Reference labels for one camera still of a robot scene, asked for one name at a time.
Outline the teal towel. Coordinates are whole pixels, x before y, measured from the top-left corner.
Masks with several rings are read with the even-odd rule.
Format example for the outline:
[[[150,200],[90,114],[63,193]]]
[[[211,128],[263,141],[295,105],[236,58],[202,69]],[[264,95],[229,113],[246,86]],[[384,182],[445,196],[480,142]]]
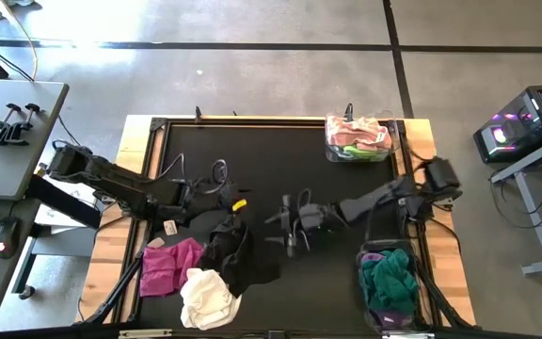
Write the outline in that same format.
[[[412,315],[419,286],[409,270],[409,256],[402,249],[367,252],[359,266],[359,286],[369,311]]]

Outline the black computer mouse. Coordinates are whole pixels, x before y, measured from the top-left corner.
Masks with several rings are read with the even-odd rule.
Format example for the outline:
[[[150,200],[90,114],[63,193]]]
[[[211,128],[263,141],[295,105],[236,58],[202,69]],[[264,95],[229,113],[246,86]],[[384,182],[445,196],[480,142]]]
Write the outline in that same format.
[[[21,221],[16,217],[0,219],[0,259],[10,259],[18,249]]]

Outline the black C clamp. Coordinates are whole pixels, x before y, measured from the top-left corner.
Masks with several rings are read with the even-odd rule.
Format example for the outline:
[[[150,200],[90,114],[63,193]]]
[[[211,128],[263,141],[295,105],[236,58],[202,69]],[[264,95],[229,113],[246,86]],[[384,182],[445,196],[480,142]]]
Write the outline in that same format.
[[[10,124],[8,123],[8,119],[10,116],[16,112],[19,113],[22,109],[13,103],[7,104],[8,113],[7,115],[0,121],[0,145],[6,145],[6,135],[8,134],[8,130],[10,128]]]
[[[29,103],[25,108],[29,111],[28,118],[25,121],[15,122],[9,127],[5,137],[5,142],[7,144],[15,146],[27,146],[29,144],[28,141],[21,138],[21,133],[32,129],[33,125],[30,121],[34,114],[40,113],[40,107],[36,104]]]

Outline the navy towel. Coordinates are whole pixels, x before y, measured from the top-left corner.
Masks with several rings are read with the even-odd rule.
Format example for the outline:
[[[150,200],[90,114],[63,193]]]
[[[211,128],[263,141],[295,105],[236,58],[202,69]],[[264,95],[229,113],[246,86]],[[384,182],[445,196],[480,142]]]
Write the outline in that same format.
[[[153,219],[154,228],[164,235],[186,233],[201,233],[214,226],[216,214],[214,211],[199,214],[185,212],[159,215]]]

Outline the black table frame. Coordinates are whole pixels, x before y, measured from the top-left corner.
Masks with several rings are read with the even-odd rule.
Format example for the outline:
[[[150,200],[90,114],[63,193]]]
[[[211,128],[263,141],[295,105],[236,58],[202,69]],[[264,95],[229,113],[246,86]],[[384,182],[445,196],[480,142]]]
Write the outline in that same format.
[[[289,258],[281,244],[266,242],[280,236],[279,226],[264,221],[279,210],[285,194],[308,188],[315,202],[357,198],[405,170],[403,156],[381,162],[332,162],[325,151],[322,120],[209,117],[191,119],[127,119],[117,164],[155,175],[179,154],[185,172],[200,177],[224,159],[230,177],[246,194],[247,226],[266,256],[280,267],[280,277],[250,286],[242,297],[228,332],[282,331],[292,336],[364,336],[371,333],[363,318],[355,260],[366,238],[399,236],[397,208],[386,205],[370,218],[362,216],[351,228],[311,239],[311,249]]]

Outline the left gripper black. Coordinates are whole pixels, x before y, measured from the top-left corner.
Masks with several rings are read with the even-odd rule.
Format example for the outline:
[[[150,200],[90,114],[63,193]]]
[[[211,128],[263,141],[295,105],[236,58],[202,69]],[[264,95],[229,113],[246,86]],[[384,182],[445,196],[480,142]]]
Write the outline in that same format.
[[[186,191],[181,199],[181,212],[177,218],[180,221],[189,221],[200,214],[213,210],[231,211],[231,206],[238,195],[252,192],[249,188],[237,188],[233,182],[214,182],[212,179],[198,179],[186,185]],[[234,212],[229,215],[231,224],[248,222],[250,213]]]

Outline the black towel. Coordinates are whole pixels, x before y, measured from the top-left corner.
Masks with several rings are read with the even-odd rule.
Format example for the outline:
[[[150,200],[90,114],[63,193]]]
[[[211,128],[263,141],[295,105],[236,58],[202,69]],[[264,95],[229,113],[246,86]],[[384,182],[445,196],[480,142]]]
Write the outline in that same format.
[[[238,298],[251,285],[271,283],[280,277],[279,265],[266,256],[252,231],[236,215],[227,215],[210,232],[197,268],[213,270]]]

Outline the white towel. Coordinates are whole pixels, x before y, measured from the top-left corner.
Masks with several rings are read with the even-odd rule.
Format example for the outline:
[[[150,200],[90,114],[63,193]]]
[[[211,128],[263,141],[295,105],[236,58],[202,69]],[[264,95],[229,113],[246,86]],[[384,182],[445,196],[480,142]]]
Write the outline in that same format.
[[[189,268],[186,277],[187,281],[180,291],[184,327],[207,331],[234,320],[242,297],[234,296],[215,270]]]

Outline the lime green towel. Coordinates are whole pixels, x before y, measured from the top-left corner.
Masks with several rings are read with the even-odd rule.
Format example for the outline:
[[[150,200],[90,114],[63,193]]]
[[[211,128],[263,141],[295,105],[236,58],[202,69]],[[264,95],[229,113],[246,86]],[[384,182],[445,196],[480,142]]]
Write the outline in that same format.
[[[361,161],[382,161],[389,155],[387,151],[360,150],[353,145],[344,146],[342,151],[345,155],[349,155],[352,159]]]

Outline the computer tower with lights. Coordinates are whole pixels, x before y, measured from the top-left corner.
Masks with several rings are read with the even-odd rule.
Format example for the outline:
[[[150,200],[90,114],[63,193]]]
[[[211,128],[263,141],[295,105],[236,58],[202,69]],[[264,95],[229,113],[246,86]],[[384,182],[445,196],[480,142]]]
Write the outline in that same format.
[[[472,136],[486,163],[516,162],[542,147],[542,86],[529,86]]]

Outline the magenta towel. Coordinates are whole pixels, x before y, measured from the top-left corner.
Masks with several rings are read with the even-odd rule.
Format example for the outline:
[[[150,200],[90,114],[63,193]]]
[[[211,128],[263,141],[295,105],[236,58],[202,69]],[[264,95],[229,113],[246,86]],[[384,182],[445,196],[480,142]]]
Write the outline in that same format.
[[[170,247],[144,249],[139,295],[163,297],[180,290],[187,282],[187,270],[197,266],[203,252],[204,247],[193,238]]]

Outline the black aluminium frame strut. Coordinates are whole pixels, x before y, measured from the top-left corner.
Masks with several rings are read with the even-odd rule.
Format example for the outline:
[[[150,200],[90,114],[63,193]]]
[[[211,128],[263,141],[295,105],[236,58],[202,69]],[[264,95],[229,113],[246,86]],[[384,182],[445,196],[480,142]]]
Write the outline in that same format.
[[[439,290],[434,280],[430,277],[429,273],[422,265],[421,260],[418,258],[415,259],[415,268],[418,276],[426,288],[429,300],[435,306],[435,309],[431,310],[431,317],[434,325],[442,327],[442,320],[440,316],[443,315],[446,318],[447,323],[452,328],[461,330],[471,330],[477,328],[476,325],[472,325],[459,315],[457,310]]]
[[[151,227],[147,226],[145,230],[141,233],[142,237],[139,250],[132,258],[130,265],[122,271],[119,280],[114,285],[111,292],[108,294],[106,299],[98,306],[96,311],[84,320],[85,323],[103,324],[108,315],[120,304],[120,299],[125,296],[130,281],[142,268],[143,253],[145,248],[147,247],[150,231]]]

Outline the pale pink towel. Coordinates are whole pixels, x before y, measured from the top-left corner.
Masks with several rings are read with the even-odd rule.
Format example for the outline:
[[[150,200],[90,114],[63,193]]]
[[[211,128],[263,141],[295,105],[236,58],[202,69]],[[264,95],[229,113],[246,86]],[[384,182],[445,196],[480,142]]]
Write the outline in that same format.
[[[389,129],[370,117],[346,121],[338,116],[326,116],[326,139],[330,146],[353,146],[361,151],[389,150],[392,147]]]

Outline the silver metal bracket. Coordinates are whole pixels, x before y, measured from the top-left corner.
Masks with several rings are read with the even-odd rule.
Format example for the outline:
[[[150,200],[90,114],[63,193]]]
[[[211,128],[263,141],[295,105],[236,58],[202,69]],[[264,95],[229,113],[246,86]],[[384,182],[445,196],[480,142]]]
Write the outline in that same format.
[[[381,339],[436,339],[432,332],[393,331],[383,333]]]
[[[120,331],[118,339],[157,339],[168,338],[173,334],[173,330],[165,329],[143,329]]]

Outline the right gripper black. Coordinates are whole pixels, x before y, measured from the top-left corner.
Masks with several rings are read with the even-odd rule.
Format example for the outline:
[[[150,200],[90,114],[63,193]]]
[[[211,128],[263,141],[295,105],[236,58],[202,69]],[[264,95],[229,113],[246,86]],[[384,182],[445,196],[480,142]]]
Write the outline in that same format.
[[[346,226],[346,221],[335,211],[331,205],[319,204],[323,208],[324,217],[320,224],[302,224],[299,208],[311,201],[311,193],[299,193],[294,199],[286,194],[281,198],[281,207],[274,216],[267,218],[264,223],[280,223],[282,236],[266,237],[264,241],[284,244],[289,257],[296,257],[299,250],[310,250],[311,244],[309,235],[314,231],[325,231],[332,233],[334,227],[330,223],[336,223],[338,226]]]

